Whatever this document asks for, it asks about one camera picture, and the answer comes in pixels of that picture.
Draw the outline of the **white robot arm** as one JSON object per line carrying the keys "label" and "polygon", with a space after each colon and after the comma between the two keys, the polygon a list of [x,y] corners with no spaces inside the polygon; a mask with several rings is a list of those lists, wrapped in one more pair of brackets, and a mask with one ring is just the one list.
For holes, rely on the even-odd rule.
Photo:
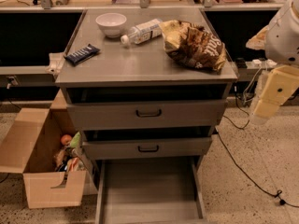
{"label": "white robot arm", "polygon": [[299,0],[287,0],[272,20],[247,43],[263,49],[278,66],[259,76],[249,120],[265,124],[299,88]]}

